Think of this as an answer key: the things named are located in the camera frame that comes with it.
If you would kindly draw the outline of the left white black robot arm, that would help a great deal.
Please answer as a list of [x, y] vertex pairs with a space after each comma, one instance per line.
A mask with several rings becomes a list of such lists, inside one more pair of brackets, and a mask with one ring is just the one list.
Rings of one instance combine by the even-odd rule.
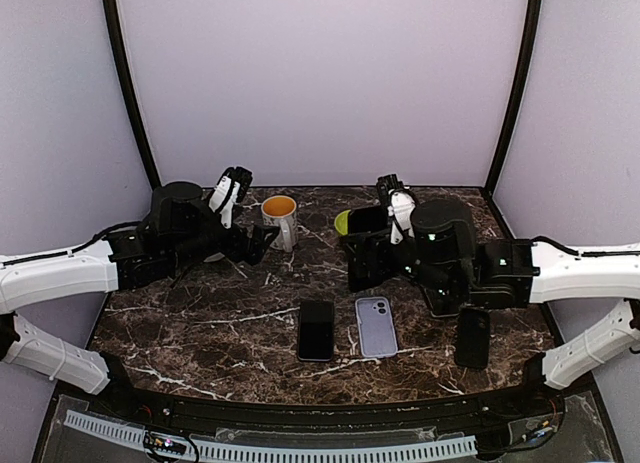
[[120, 419], [141, 410], [140, 395], [120, 360], [55, 337], [19, 315], [19, 309], [88, 293], [133, 290], [175, 278], [192, 265], [221, 254], [234, 262], [259, 263], [279, 235], [258, 224], [247, 230], [233, 220], [247, 191], [229, 176], [213, 194], [190, 182], [156, 188], [140, 221], [113, 225], [88, 242], [1, 259], [1, 360], [99, 395]]

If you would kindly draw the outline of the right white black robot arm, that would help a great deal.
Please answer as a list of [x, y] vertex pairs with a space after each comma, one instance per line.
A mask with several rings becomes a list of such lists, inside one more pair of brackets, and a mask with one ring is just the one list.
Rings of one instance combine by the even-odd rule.
[[545, 236], [476, 239], [470, 209], [453, 199], [355, 210], [340, 243], [349, 288], [363, 291], [404, 277], [422, 293], [431, 314], [466, 308], [523, 308], [530, 304], [614, 298], [616, 305], [581, 334], [525, 364], [525, 383], [510, 396], [521, 417], [534, 415], [549, 388], [570, 386], [639, 341], [639, 246], [568, 247]]

